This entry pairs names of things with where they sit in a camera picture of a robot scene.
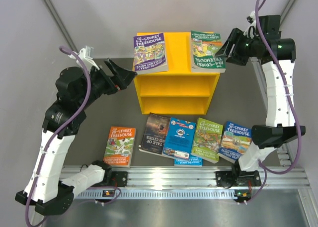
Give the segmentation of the green 104-Storey Treehouse book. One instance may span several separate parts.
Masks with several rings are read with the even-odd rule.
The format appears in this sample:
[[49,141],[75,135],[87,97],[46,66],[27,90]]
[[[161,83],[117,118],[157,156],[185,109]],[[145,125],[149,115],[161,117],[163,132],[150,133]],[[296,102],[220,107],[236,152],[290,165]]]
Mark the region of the green 104-Storey Treehouse book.
[[224,73],[226,62],[216,57],[221,49],[222,41],[219,33],[190,31],[190,58],[193,73]]

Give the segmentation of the purple 52-Storey Treehouse book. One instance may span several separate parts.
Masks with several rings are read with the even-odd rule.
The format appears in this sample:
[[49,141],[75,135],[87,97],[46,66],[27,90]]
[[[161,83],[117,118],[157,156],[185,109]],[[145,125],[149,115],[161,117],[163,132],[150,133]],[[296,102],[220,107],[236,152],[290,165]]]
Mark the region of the purple 52-Storey Treehouse book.
[[168,71],[163,33],[134,37],[133,68],[138,75]]

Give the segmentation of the blue back-cover book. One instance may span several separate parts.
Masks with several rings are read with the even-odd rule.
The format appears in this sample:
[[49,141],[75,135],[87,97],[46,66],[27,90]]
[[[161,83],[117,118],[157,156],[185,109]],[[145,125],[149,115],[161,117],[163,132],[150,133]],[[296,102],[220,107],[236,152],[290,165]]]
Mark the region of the blue back-cover book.
[[179,160],[189,160],[196,123],[171,117],[162,155]]

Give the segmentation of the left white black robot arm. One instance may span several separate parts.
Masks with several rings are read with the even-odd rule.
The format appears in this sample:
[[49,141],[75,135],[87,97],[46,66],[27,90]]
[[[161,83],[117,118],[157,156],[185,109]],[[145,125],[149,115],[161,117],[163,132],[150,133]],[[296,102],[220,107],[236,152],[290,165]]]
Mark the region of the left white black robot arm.
[[137,76],[111,59],[104,63],[112,72],[110,76],[92,65],[88,73],[81,67],[65,68],[56,80],[57,99],[45,113],[34,172],[25,189],[15,196],[17,202],[34,206],[35,212],[43,216],[64,214],[81,192],[112,181],[112,167],[101,160],[70,178],[60,179],[68,150],[86,118],[86,108],[104,94],[126,89]]

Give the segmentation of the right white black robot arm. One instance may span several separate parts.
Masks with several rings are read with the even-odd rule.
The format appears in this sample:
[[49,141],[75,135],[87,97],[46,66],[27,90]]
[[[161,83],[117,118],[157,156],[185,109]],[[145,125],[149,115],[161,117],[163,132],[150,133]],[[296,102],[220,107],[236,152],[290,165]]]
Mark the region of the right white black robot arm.
[[246,31],[234,28],[224,45],[215,54],[228,63],[246,65],[256,58],[265,74],[267,89],[267,117],[264,125],[251,128],[251,145],[232,165],[230,171],[216,172],[217,186],[260,186],[258,167],[276,148],[306,133],[295,118],[293,107],[293,69],[296,45],[293,39],[282,39],[279,15],[247,17]]

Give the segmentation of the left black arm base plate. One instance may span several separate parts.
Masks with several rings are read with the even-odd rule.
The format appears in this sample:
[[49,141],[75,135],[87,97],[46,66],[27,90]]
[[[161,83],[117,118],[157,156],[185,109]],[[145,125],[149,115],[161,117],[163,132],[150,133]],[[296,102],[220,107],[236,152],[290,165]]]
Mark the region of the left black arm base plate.
[[127,171],[109,171],[106,175],[105,185],[114,187],[126,187],[127,181]]

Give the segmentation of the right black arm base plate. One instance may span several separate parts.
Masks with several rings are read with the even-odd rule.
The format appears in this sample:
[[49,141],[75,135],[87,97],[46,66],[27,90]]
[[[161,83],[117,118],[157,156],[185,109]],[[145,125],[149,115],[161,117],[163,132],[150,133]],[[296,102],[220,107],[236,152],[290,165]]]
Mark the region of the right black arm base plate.
[[237,176],[232,171],[216,171],[216,185],[225,189],[238,187]]

